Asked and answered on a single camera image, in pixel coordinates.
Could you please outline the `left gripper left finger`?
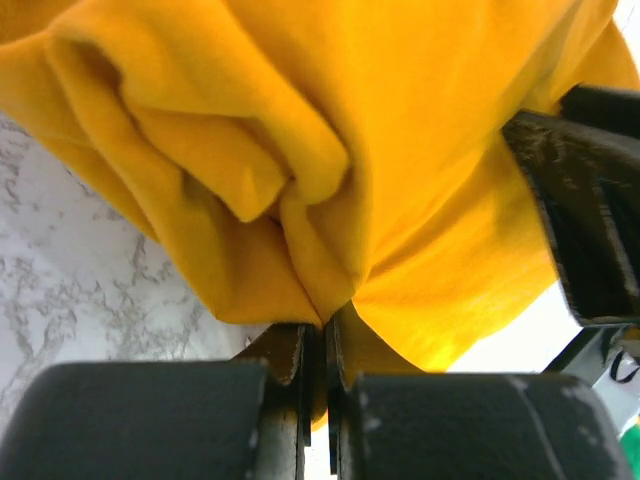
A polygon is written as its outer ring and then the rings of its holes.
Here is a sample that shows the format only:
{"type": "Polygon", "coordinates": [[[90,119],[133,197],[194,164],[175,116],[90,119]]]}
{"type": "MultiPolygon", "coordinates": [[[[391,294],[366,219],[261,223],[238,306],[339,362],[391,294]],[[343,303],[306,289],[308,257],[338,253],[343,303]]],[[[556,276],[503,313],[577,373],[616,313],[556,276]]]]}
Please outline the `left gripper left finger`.
{"type": "Polygon", "coordinates": [[[5,479],[300,479],[314,330],[269,327],[226,361],[52,366],[1,440],[5,479]]]}

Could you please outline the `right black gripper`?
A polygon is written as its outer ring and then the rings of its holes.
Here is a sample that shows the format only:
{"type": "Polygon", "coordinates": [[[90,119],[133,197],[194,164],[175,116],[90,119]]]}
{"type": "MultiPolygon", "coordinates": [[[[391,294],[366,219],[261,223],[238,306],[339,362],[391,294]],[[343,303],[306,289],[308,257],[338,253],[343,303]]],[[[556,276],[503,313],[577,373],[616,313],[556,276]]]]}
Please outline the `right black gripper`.
{"type": "Polygon", "coordinates": [[[604,326],[581,329],[542,381],[592,388],[639,321],[639,94],[576,85],[559,115],[521,110],[502,135],[535,197],[572,315],[604,326]]]}

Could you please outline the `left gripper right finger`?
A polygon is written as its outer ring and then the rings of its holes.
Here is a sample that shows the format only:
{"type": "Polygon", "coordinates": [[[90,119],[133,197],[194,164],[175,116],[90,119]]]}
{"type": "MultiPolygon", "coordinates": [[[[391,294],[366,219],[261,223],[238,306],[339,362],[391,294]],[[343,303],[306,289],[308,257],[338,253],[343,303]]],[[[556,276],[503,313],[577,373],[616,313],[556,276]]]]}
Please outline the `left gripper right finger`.
{"type": "Polygon", "coordinates": [[[629,479],[594,386],[539,374],[427,374],[357,316],[325,331],[340,479],[629,479]]]}

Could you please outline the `yellow t shirt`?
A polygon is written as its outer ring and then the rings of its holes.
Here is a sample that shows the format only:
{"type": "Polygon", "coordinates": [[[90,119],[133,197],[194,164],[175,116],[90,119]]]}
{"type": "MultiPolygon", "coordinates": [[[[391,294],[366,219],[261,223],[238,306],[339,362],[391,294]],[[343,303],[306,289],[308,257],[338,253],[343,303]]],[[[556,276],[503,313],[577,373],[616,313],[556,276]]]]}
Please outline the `yellow t shirt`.
{"type": "Polygon", "coordinates": [[[501,130],[635,90],[613,1],[5,1],[1,109],[224,322],[443,372],[557,281],[501,130]]]}

